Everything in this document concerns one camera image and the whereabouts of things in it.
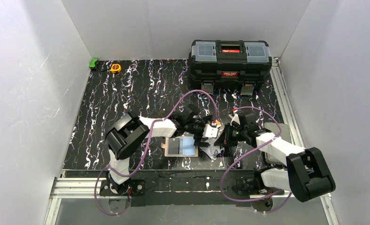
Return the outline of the beige card holder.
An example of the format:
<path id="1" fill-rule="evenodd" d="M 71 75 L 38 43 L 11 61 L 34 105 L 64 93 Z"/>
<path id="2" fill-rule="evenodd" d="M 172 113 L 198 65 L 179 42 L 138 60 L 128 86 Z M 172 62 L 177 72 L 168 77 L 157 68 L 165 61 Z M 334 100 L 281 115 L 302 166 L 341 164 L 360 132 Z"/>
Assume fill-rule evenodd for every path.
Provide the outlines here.
<path id="1" fill-rule="evenodd" d="M 179 155 L 167 155 L 167 142 L 169 138 L 165 138 L 162 142 L 161 147 L 164 150 L 165 157 L 189 157 L 196 158 L 198 157 L 199 148 L 194 146 L 194 138 L 192 136 L 179 136 L 180 138 L 180 153 Z"/>

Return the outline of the black VIP card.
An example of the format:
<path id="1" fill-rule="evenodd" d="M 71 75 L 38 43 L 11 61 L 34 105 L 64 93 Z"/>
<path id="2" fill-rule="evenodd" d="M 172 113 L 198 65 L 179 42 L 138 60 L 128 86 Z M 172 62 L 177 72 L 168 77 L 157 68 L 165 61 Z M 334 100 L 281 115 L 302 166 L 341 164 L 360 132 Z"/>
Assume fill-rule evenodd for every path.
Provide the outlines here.
<path id="1" fill-rule="evenodd" d="M 167 155 L 179 155 L 180 153 L 180 138 L 169 138 L 167 142 Z"/>

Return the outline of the white card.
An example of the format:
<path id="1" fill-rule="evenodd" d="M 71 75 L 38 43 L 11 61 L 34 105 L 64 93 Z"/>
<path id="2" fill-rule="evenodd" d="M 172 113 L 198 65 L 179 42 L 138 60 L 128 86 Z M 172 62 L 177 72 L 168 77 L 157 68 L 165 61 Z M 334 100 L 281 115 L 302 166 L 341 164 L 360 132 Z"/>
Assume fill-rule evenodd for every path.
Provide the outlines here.
<path id="1" fill-rule="evenodd" d="M 200 149 L 211 159 L 215 160 L 219 154 L 221 154 L 221 148 L 219 146 L 210 145 L 209 147 L 200 147 Z"/>

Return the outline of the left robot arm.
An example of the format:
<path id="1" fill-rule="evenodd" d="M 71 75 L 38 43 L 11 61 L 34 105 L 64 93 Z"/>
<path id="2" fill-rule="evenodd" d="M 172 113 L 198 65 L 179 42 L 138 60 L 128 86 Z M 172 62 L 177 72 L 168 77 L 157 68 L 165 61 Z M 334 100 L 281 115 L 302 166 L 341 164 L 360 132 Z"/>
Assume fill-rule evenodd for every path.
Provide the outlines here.
<path id="1" fill-rule="evenodd" d="M 129 159 L 145 138 L 176 138 L 184 133 L 193 135 L 197 147 L 210 147 L 208 141 L 217 138 L 219 130 L 213 116 L 200 117 L 200 110 L 193 104 L 162 119 L 146 118 L 134 112 L 124 114 L 104 135 L 110 154 L 107 179 L 115 185 L 129 179 Z"/>

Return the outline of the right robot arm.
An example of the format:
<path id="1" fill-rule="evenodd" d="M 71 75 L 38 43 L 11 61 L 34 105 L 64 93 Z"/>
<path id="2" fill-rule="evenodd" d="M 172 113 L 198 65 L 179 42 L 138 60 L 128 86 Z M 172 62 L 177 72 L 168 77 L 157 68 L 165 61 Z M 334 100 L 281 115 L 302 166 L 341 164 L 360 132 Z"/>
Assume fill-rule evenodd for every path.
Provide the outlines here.
<path id="1" fill-rule="evenodd" d="M 238 195 L 260 190 L 280 189 L 291 192 L 300 202 L 335 191 L 336 184 L 320 149 L 294 145 L 271 130 L 260 128 L 254 114 L 230 115 L 214 146 L 235 147 L 240 142 L 257 148 L 279 161 L 278 165 L 256 170 L 253 178 L 238 179 L 232 187 Z"/>

